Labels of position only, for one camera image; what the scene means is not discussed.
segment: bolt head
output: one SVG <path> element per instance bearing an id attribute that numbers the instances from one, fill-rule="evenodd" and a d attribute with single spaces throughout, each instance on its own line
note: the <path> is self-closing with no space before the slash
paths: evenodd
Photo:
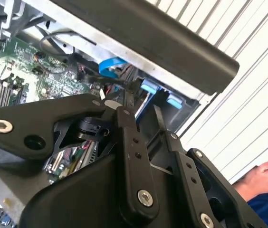
<path id="1" fill-rule="evenodd" d="M 170 135 L 171 135 L 171 137 L 172 137 L 173 139 L 178 139 L 178 136 L 177 136 L 176 134 L 171 133 Z"/>
<path id="2" fill-rule="evenodd" d="M 201 221 L 206 228 L 214 228 L 214 223 L 208 215 L 201 213 Z"/>
<path id="3" fill-rule="evenodd" d="M 195 154 L 196 154 L 199 158 L 202 158 L 202 153 L 201 153 L 201 152 L 196 151 Z"/>
<path id="4" fill-rule="evenodd" d="M 150 207 L 153 205 L 153 197 L 152 195 L 146 190 L 140 190 L 137 193 L 138 200 L 141 204 L 146 207 Z"/>

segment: metal frame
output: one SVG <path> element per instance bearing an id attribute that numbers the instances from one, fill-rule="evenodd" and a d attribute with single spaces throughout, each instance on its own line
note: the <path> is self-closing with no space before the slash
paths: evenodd
<path id="1" fill-rule="evenodd" d="M 202 93 L 197 88 L 191 86 L 187 82 L 181 80 L 179 77 L 168 72 L 167 70 L 155 64 L 146 57 L 139 55 L 137 52 L 119 43 L 113 38 L 110 38 L 108 35 L 90 26 L 83 20 L 80 20 L 79 18 L 67 12 L 63 8 L 56 5 L 55 3 L 49 0 L 42 0 L 41 2 L 40 1 L 35 2 L 33 0 L 25 0 L 25 2 L 35 7 L 36 9 L 40 10 L 41 12 L 45 13 L 46 15 L 54 18 L 55 20 L 57 20 L 57 22 L 61 23 L 62 25 L 74 31 L 77 31 L 83 36 L 93 40 L 94 42 L 97 43 L 97 45 L 106 48 L 110 52 L 132 63 L 139 69 L 152 75 L 159 81 L 178 90 L 179 92 L 185 94 L 186 96 L 192 99 L 198 99 L 201 97 Z"/>

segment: black metal bracket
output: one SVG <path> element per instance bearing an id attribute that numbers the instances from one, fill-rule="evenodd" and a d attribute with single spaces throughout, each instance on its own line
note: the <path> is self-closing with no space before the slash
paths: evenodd
<path id="1" fill-rule="evenodd" d="M 120 106 L 116 117 L 120 211 L 129 224 L 144 226 L 159 212 L 148 153 L 137 131 L 134 115 Z"/>
<path id="2" fill-rule="evenodd" d="M 121 227 L 153 228 L 163 223 L 165 227 L 221 228 L 224 221 L 227 228 L 246 228 L 247 224 L 265 228 L 205 155 L 196 149 L 186 154 L 179 137 L 166 130 L 160 109 L 155 107 L 154 113 L 158 130 L 146 146 L 144 128 L 138 132 L 129 108 L 119 106 L 114 110 L 93 95 L 0 108 L 0 170 L 14 171 L 15 177 L 35 177 L 46 158 L 85 140 L 98 141 L 106 151 L 95 163 L 37 193 L 24 209 L 22 224 L 40 224 L 38 219 L 30 219 L 36 215 L 46 221 L 43 227 L 62 227 L 64 221 L 57 222 L 50 216 L 55 205 L 77 211 L 86 204 L 89 210 L 101 205 L 112 216 L 106 216 L 110 224 Z M 150 162 L 154 160 L 171 173 L 152 167 Z M 106 198 L 101 197 L 106 188 Z M 98 192 L 95 200 L 89 197 L 91 191 Z M 73 201 L 60 197 L 66 192 Z M 211 202 L 213 198 L 226 214 L 219 213 Z M 44 213 L 36 207 L 43 208 Z M 89 217 L 85 219 L 95 224 Z"/>
<path id="3" fill-rule="evenodd" d="M 192 158 L 201 177 L 208 201 L 219 221 L 224 221 L 227 228 L 264 227 L 251 207 L 229 184 L 205 154 L 198 149 L 190 149 L 187 156 Z"/>

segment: black bar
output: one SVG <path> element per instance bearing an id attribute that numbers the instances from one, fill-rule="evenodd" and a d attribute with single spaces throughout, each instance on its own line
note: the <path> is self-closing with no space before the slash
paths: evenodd
<path id="1" fill-rule="evenodd" d="M 207 94 L 238 72 L 238 62 L 146 0 L 52 2 Z"/>
<path id="2" fill-rule="evenodd" d="M 215 228 L 222 228 L 214 217 L 194 161 L 185 155 L 180 139 L 166 131 L 167 149 L 171 158 L 171 169 L 175 178 L 178 198 L 184 212 L 183 223 L 188 227 L 203 227 L 201 214 L 206 214 Z"/>
<path id="3" fill-rule="evenodd" d="M 150 224 L 159 213 L 151 166 L 145 143 L 137 132 L 135 117 L 124 107 L 116 110 L 116 154 L 118 158 L 120 212 L 129 225 Z M 138 192 L 145 190 L 152 196 L 152 205 L 140 203 Z"/>

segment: wire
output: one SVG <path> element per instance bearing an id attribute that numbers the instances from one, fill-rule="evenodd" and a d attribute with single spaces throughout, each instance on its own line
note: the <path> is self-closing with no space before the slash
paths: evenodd
<path id="1" fill-rule="evenodd" d="M 49 69 L 47 69 L 45 66 L 43 66 L 40 62 L 39 62 L 39 58 L 37 57 L 37 55 L 35 54 L 34 55 L 34 60 L 35 62 L 42 68 L 42 70 L 44 70 L 46 73 L 48 74 L 52 74 L 52 75 L 60 75 L 60 74 L 63 74 L 67 71 L 69 71 L 72 67 L 72 65 L 70 64 L 69 66 L 67 66 L 63 71 L 61 72 L 52 72 L 50 71 Z"/>
<path id="2" fill-rule="evenodd" d="M 88 142 L 88 143 L 87 143 L 87 145 L 85 145 L 85 146 L 82 147 L 83 150 L 87 149 L 91 145 L 91 142 L 92 141 L 87 140 L 86 142 Z"/>
<path id="3" fill-rule="evenodd" d="M 105 95 L 108 95 L 108 93 L 111 91 L 112 88 L 113 88 L 113 85 L 106 91 Z"/>
<path id="4" fill-rule="evenodd" d="M 68 32 L 53 32 L 53 33 L 50 33 L 48 34 L 47 36 L 45 36 L 44 38 L 42 38 L 39 42 L 39 48 L 41 51 L 47 53 L 48 55 L 50 56 L 69 56 L 69 54 L 60 54 L 60 53 L 53 53 L 53 52 L 50 52 L 48 50 L 45 50 L 44 47 L 43 47 L 43 44 L 44 44 L 44 41 L 50 39 L 50 38 L 54 38 L 55 36 L 58 36 L 58 35 L 70 35 L 70 36 L 80 36 L 78 33 L 76 32 L 73 32 L 73 31 L 68 31 Z"/>
<path id="5" fill-rule="evenodd" d="M 46 37 L 48 35 L 48 33 L 44 29 L 38 26 L 36 26 L 36 28 L 43 35 L 43 37 Z M 59 45 L 53 39 L 49 38 L 48 42 L 59 54 L 65 54 L 65 52 L 59 47 Z"/>
<path id="6" fill-rule="evenodd" d="M 121 77 L 127 72 L 127 70 L 128 70 L 130 67 L 132 67 L 131 64 L 128 65 L 128 66 L 122 71 L 122 73 L 120 74 L 119 78 L 121 78 Z"/>

